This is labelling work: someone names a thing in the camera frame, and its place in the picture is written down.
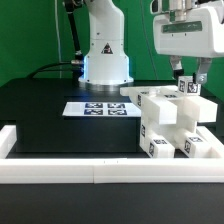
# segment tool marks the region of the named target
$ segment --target green backdrop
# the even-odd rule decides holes
[[[142,0],[141,6],[140,0],[114,0],[125,14],[125,52],[130,57],[130,75],[136,80],[156,79],[148,39],[158,78],[169,80],[172,79],[169,59],[154,50],[150,2]],[[54,0],[1,1],[0,9],[0,85],[13,78],[25,77],[42,65],[59,61]],[[75,18],[82,50],[87,53],[89,18],[86,7],[77,10]],[[58,19],[62,60],[71,60],[74,51],[62,0],[58,0]],[[192,74],[196,69],[196,59],[184,58],[183,66],[187,75]],[[213,60],[206,88],[224,100],[223,67],[224,59]],[[40,74],[39,77],[46,75],[59,77],[57,73]],[[63,77],[69,77],[69,74],[63,74]]]

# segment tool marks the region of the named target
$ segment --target white block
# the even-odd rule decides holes
[[[177,106],[162,97],[141,96],[142,110],[158,124],[175,124]]]
[[[151,158],[174,158],[175,148],[161,135],[146,136],[145,149]]]
[[[196,133],[178,129],[174,134],[178,148],[190,158],[210,158],[211,145]]]
[[[183,113],[198,122],[215,122],[217,104],[200,96],[184,97]]]
[[[5,125],[0,131],[0,159],[7,157],[16,140],[16,126]]]
[[[194,84],[192,76],[180,76],[178,78],[178,92],[185,96],[198,96],[201,92],[201,85]]]

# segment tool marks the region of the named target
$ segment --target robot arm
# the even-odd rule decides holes
[[[124,52],[122,11],[112,0],[65,0],[64,2],[72,22],[74,20],[72,12],[76,8],[85,4],[89,11],[90,51],[84,58],[84,74],[79,78],[80,86],[100,91],[114,91],[119,89],[120,85],[132,83],[133,79],[129,77],[129,59]],[[73,39],[77,39],[74,38],[77,36],[76,30],[72,33],[75,34]],[[77,53],[79,45],[76,44],[75,48]]]
[[[156,51],[170,55],[174,76],[184,73],[181,56],[196,57],[194,81],[206,83],[212,58],[224,56],[223,0],[154,0],[151,13]]]

